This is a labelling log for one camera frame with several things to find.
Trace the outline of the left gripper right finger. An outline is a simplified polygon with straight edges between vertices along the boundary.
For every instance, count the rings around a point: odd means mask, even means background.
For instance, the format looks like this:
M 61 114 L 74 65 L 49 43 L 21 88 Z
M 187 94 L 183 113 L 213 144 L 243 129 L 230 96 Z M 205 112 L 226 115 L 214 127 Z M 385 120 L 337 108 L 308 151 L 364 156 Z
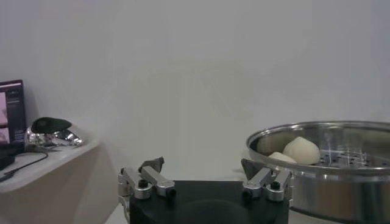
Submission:
M 282 170 L 274 173 L 267 167 L 261 167 L 255 161 L 242 159 L 241 166 L 247 180 L 243 182 L 243 198 L 252 201 L 263 194 L 269 201 L 283 201 L 287 195 L 291 172 Z

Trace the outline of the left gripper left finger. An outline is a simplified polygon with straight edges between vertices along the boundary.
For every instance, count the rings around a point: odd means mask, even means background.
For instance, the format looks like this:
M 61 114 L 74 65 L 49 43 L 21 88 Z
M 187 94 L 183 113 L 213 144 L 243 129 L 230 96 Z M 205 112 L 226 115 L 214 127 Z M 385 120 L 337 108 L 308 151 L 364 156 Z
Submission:
M 153 189 L 162 197 L 175 196 L 175 182 L 160 173 L 164 163 L 164 158 L 159 157 L 144 161 L 137 169 L 123 167 L 118 174 L 118 196 L 123 200 L 131 196 L 147 200 L 151 198 Z

